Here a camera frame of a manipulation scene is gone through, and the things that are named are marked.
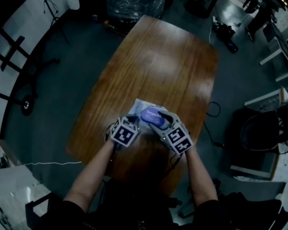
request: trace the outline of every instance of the black t-shirt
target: black t-shirt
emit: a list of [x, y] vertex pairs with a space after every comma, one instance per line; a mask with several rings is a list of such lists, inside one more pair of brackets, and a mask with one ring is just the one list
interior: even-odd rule
[[197, 207], [193, 224], [182, 227], [173, 223], [169, 209], [163, 206], [139, 207], [126, 202], [120, 206], [101, 205], [96, 212], [86, 214], [75, 203], [63, 201], [58, 208], [43, 217], [42, 223], [36, 229], [174, 230], [178, 228], [233, 230], [225, 210], [215, 200]]

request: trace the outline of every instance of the purple object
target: purple object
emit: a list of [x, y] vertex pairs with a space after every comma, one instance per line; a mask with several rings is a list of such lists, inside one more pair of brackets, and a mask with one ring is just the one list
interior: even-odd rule
[[141, 119], [146, 123], [151, 123], [160, 127], [164, 125], [165, 120], [158, 111], [159, 110], [153, 107], [148, 107], [141, 112]]

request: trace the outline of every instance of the plastic-wrapped object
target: plastic-wrapped object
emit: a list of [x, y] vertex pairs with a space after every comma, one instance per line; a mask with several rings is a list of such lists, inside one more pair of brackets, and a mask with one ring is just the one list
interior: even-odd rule
[[107, 0], [110, 20], [119, 23], [135, 24], [142, 15], [160, 17], [165, 0]]

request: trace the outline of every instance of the person's right arm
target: person's right arm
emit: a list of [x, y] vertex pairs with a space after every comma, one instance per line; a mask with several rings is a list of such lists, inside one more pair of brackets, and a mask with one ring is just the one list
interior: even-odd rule
[[215, 185], [213, 184], [208, 171], [198, 155], [196, 147], [192, 147], [187, 150], [186, 157], [191, 192], [195, 206], [197, 207], [209, 200], [217, 200]]

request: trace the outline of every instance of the wood grain surface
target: wood grain surface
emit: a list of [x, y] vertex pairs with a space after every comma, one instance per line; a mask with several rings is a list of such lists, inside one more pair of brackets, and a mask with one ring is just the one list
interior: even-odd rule
[[[172, 24], [143, 16], [93, 87], [73, 127], [67, 152], [88, 163], [104, 144], [108, 125], [127, 114], [136, 98], [177, 113], [196, 143], [217, 61], [212, 45]], [[154, 133], [143, 130], [132, 146], [114, 153], [107, 175], [170, 195], [186, 172], [183, 155], [162, 180], [173, 155]]]

